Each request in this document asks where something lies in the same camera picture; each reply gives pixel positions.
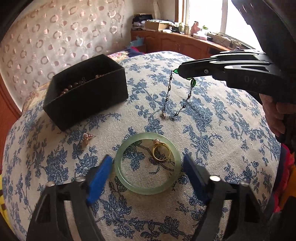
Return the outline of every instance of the bed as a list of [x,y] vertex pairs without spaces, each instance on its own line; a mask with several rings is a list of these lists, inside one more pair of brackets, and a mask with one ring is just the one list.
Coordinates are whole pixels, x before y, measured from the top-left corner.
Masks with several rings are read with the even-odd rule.
[[[170,70],[190,60],[174,52],[121,60],[129,92],[126,102],[65,132],[42,110],[42,98],[27,107],[7,136],[2,173],[10,222],[21,241],[26,238],[34,206],[48,181],[62,184],[85,175],[105,154],[115,157],[124,140],[141,132],[166,136],[181,156],[190,154],[198,165],[227,182],[250,183],[262,209],[266,207],[276,177],[280,144],[253,97],[211,77],[200,77],[179,118],[161,119]],[[168,114],[180,109],[189,89],[189,81],[173,75]],[[84,132],[95,137],[80,150]],[[126,175],[142,187],[161,184],[174,167],[173,160],[154,162],[150,148],[146,140],[135,143],[122,161]],[[216,240],[223,238],[229,205],[224,204]],[[185,241],[190,240],[205,206],[183,172],[169,190],[153,196],[130,192],[113,172],[91,209],[106,240]]]

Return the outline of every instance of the wooden dresser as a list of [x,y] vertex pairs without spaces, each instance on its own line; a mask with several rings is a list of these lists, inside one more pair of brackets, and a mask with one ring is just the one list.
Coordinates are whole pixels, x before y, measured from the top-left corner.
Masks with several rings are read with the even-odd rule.
[[229,51],[218,44],[195,39],[189,35],[177,33],[151,32],[151,31],[131,31],[131,39],[136,37],[145,38],[144,43],[147,47],[147,53],[158,51],[173,51],[184,54],[193,59],[209,58],[212,55],[219,54],[221,51]]
[[0,173],[2,171],[2,157],[8,131],[20,118],[20,110],[12,100],[0,75]]

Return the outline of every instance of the screw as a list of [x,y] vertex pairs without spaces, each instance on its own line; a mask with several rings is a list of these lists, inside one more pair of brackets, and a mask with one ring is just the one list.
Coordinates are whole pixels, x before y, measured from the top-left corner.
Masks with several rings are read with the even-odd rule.
[[84,176],[77,177],[75,179],[75,181],[78,182],[78,183],[83,182],[83,181],[85,181],[85,177]]
[[50,181],[48,182],[47,184],[45,184],[47,187],[52,187],[55,185],[55,182],[54,181]]
[[248,187],[249,186],[249,183],[246,182],[246,181],[241,181],[240,182],[240,185],[242,185],[243,187]]
[[220,182],[220,181],[221,181],[221,178],[218,177],[218,176],[210,176],[210,179],[211,179],[213,182]]

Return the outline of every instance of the pearl ring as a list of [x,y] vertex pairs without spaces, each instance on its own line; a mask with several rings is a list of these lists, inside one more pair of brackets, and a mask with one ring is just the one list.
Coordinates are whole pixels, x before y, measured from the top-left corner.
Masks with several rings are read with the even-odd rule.
[[[165,160],[167,160],[167,159],[170,158],[171,151],[170,151],[169,147],[168,147],[165,143],[161,142],[159,139],[155,139],[155,140],[153,140],[153,143],[154,143],[155,146],[154,146],[153,149],[152,149],[152,156],[153,156],[153,158],[154,158],[155,160],[158,160],[158,161],[165,161]],[[165,158],[165,159],[163,159],[163,160],[160,160],[160,159],[156,158],[156,156],[155,156],[155,149],[156,149],[157,147],[159,147],[159,146],[164,146],[164,147],[167,148],[168,151],[169,151],[169,155],[168,155],[168,157]]]

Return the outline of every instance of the hand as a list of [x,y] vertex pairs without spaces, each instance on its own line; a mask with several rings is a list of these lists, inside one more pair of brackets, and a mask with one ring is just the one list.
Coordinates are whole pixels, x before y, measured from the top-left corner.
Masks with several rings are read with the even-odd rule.
[[260,94],[263,103],[263,110],[265,118],[270,130],[276,135],[280,136],[286,131],[283,123],[284,114],[296,113],[296,105],[289,103],[273,103],[272,97]]

